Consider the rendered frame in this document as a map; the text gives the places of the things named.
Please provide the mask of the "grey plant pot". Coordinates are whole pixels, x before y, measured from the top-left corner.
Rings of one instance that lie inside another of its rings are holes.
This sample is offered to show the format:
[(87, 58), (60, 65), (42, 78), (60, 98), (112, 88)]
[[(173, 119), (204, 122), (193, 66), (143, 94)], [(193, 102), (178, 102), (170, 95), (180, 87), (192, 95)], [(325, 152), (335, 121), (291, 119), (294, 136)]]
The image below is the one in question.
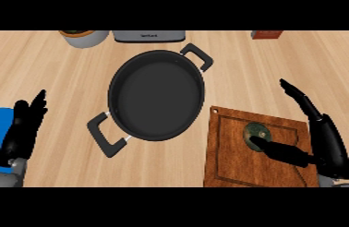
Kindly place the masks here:
[(60, 36), (68, 44), (79, 49), (97, 46), (106, 39), (107, 35), (109, 32), (106, 30), (84, 30), (76, 33), (69, 33), (60, 30)]

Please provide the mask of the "black two-handled pot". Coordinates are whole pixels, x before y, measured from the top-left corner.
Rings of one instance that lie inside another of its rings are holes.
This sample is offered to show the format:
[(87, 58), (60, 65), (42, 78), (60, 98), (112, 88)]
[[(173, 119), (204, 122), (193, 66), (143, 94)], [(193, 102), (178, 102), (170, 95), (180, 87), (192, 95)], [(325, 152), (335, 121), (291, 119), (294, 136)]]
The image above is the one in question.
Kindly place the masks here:
[[(128, 138), (164, 141), (190, 127), (204, 102), (201, 73), (212, 58), (193, 45), (178, 52), (153, 50), (136, 55), (118, 68), (107, 89), (109, 110), (87, 123), (106, 157), (127, 145)], [(109, 143), (99, 124), (110, 118), (127, 136)]]

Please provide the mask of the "red-brown box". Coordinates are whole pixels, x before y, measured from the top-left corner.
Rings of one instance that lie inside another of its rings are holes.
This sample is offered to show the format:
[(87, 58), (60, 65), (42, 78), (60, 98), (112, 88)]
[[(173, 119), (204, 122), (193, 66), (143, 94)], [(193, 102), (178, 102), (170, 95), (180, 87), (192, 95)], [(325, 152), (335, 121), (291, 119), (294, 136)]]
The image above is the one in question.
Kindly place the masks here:
[(251, 38), (254, 40), (278, 39), (280, 34), (280, 30), (254, 30), (251, 32)]

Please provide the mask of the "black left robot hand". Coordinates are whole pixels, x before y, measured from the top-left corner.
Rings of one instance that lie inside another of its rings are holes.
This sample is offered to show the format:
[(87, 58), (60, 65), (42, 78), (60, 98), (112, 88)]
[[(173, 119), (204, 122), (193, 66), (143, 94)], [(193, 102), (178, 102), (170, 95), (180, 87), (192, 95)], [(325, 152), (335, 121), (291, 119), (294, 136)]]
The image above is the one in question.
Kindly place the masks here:
[(35, 145), (38, 129), (45, 108), (45, 90), (36, 94), (32, 102), (19, 100), (13, 105), (13, 119), (0, 148), (0, 166), (10, 167), (17, 158), (29, 159)]

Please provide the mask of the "blue object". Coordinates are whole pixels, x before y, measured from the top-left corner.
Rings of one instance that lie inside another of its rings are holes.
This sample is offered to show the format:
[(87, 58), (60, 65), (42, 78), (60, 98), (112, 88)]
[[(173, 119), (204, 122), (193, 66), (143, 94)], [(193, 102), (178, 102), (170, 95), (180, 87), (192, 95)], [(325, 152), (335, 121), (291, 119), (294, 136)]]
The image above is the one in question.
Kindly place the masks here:
[(0, 107), (0, 150), (4, 147), (5, 139), (8, 136), (8, 129), (13, 122), (13, 109)]

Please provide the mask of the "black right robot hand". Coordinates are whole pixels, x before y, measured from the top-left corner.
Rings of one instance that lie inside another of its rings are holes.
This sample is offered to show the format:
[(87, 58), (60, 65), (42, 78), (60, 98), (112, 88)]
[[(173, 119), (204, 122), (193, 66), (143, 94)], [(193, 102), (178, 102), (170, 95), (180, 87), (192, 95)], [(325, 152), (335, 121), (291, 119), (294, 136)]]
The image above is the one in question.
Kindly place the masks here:
[(257, 136), (251, 136), (249, 141), (270, 159), (303, 168), (313, 164), (319, 175), (349, 179), (349, 156), (334, 122), (325, 113), (319, 113), (303, 92), (283, 79), (279, 84), (307, 116), (312, 154)]

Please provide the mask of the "grey appliance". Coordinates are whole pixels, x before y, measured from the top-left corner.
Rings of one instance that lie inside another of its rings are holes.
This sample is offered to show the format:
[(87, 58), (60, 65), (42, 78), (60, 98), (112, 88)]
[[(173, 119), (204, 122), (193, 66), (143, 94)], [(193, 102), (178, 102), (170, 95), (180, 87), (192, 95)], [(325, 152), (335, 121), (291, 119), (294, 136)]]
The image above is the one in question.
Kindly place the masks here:
[(116, 42), (181, 42), (183, 30), (113, 30)]

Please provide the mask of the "brown wooden cutting board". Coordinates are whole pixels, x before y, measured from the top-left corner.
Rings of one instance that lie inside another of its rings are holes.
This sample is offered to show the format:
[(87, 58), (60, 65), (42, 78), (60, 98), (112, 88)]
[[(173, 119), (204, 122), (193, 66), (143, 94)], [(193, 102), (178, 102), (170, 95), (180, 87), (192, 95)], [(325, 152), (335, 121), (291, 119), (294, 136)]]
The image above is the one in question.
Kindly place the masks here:
[(306, 122), (212, 106), (210, 108), (204, 186), (316, 187), (312, 164), (306, 168), (272, 160), (251, 150), (242, 132), (248, 123), (270, 131), (270, 141), (295, 146), (310, 153)]

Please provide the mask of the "dark green squash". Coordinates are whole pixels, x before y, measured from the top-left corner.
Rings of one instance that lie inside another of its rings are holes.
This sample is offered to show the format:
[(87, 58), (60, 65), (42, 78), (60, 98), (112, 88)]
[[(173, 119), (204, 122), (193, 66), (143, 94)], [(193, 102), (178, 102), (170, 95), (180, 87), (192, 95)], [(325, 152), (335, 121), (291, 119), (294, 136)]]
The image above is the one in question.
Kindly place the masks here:
[(258, 123), (248, 123), (242, 130), (242, 138), (248, 148), (255, 152), (261, 152), (261, 149), (252, 144), (249, 137), (260, 137), (270, 141), (269, 129)]

